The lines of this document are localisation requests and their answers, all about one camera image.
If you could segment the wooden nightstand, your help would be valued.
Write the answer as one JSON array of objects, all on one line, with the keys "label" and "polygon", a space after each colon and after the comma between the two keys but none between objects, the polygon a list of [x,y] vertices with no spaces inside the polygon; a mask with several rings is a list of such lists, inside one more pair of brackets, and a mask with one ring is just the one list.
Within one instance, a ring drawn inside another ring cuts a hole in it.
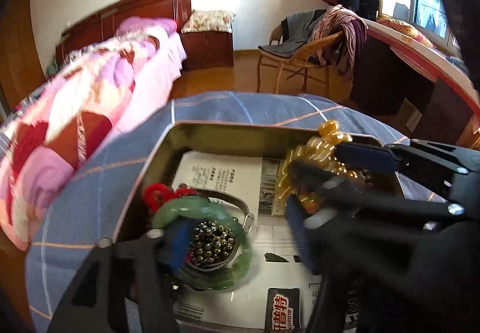
[{"label": "wooden nightstand", "polygon": [[198,31],[181,34],[186,52],[185,69],[198,70],[233,66],[233,34],[225,31]]}]

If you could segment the bed with patchwork quilt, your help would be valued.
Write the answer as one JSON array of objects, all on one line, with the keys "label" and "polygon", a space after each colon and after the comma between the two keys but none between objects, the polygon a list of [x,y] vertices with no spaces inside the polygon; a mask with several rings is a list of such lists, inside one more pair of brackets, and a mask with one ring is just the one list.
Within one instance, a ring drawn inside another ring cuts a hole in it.
[{"label": "bed with patchwork quilt", "polygon": [[167,103],[185,58],[178,31],[114,35],[70,61],[1,129],[1,230],[15,248],[29,248],[80,167]]}]

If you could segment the pink metal tin box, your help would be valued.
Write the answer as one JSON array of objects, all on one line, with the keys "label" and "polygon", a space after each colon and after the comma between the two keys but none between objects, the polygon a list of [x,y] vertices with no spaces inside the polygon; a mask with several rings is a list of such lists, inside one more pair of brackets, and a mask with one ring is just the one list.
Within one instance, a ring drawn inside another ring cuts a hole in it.
[{"label": "pink metal tin box", "polygon": [[312,129],[186,122],[154,151],[115,234],[174,233],[183,332],[302,332],[322,284],[302,262],[281,181]]}]

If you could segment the floral cushion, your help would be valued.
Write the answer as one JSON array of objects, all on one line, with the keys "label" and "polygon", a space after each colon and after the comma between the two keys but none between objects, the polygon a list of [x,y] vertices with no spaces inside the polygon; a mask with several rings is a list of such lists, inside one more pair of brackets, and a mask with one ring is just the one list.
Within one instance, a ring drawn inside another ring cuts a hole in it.
[{"label": "floral cushion", "polygon": [[235,14],[227,10],[194,10],[181,29],[182,33],[191,32],[228,32],[233,31]]}]

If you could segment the wicker chair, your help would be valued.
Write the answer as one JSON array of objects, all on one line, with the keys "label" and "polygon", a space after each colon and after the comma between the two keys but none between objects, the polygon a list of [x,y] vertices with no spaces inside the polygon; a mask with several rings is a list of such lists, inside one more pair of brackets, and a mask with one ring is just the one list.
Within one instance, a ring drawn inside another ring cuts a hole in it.
[{"label": "wicker chair", "polygon": [[319,62],[318,53],[325,52],[327,57],[331,55],[330,50],[339,46],[343,41],[344,33],[338,31],[319,40],[312,40],[298,49],[290,58],[281,58],[271,53],[259,50],[259,58],[256,64],[256,92],[261,89],[261,67],[274,68],[277,72],[274,93],[278,94],[281,83],[281,77],[284,72],[288,72],[286,80],[296,76],[303,78],[302,91],[307,91],[308,81],[315,81],[325,87],[325,94],[329,97],[330,79],[329,67],[331,61],[327,58],[325,62]]}]

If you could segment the purple pillow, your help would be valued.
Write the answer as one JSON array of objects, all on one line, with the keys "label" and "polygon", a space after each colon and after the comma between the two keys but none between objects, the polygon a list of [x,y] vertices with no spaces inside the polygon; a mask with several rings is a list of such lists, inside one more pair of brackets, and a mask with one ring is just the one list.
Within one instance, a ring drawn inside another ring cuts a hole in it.
[{"label": "purple pillow", "polygon": [[138,32],[145,28],[161,27],[168,35],[177,31],[177,23],[169,18],[141,18],[137,16],[124,20],[115,30],[117,36],[124,36],[131,32]]}]

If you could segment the wooden headboard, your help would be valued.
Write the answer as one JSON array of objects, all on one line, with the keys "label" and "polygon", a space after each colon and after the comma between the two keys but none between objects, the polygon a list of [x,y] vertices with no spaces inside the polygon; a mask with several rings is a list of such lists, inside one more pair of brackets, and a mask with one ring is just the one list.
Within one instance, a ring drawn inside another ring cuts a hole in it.
[{"label": "wooden headboard", "polygon": [[191,16],[191,11],[191,0],[117,1],[64,30],[55,47],[55,60],[60,66],[73,50],[110,39],[122,22],[130,17],[172,19],[182,28]]}]

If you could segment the grey clothing on chair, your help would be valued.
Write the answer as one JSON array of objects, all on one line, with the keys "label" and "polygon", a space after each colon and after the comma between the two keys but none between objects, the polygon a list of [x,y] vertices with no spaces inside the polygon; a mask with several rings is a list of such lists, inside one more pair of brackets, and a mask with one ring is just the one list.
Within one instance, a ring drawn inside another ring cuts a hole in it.
[{"label": "grey clothing on chair", "polygon": [[281,22],[281,42],[277,45],[260,46],[259,50],[281,58],[290,58],[310,36],[326,10],[311,10],[287,16]]}]

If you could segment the blue plaid tablecloth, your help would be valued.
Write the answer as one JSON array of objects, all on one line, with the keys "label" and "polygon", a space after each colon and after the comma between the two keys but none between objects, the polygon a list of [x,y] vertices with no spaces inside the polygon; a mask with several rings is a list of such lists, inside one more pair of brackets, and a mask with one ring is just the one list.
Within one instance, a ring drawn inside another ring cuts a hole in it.
[{"label": "blue plaid tablecloth", "polygon": [[342,131],[409,144],[393,127],[332,100],[253,92],[206,92],[172,100],[144,123],[122,133],[66,184],[50,204],[26,256],[26,288],[33,326],[46,332],[55,309],[93,245],[114,235],[120,214],[147,159],[182,122],[221,122],[315,129],[326,119]]}]

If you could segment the dark desk with red cover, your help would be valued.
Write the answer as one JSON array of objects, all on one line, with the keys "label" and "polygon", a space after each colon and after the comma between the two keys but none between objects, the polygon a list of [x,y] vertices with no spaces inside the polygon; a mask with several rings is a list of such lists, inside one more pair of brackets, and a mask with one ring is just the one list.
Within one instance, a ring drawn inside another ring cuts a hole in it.
[{"label": "dark desk with red cover", "polygon": [[479,93],[438,50],[368,21],[355,62],[351,101],[413,139],[479,148]]}]

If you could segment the wooden wardrobe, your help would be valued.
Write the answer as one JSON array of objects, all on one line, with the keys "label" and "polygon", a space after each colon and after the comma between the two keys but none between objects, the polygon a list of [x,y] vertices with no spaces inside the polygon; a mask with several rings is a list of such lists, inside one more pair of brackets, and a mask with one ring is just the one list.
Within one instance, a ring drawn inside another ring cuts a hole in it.
[{"label": "wooden wardrobe", "polygon": [[1,106],[10,114],[46,82],[32,32],[30,0],[11,0],[1,19]]}]

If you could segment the red knot coin charm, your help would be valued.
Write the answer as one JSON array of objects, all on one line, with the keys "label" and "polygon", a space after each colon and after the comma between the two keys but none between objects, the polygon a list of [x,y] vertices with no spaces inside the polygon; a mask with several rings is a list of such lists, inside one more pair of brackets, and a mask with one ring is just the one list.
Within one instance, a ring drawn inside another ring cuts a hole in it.
[{"label": "red knot coin charm", "polygon": [[155,183],[144,189],[142,201],[147,207],[149,214],[154,215],[169,201],[197,194],[196,190],[187,187],[185,184],[181,184],[177,189],[173,189],[165,184]]}]

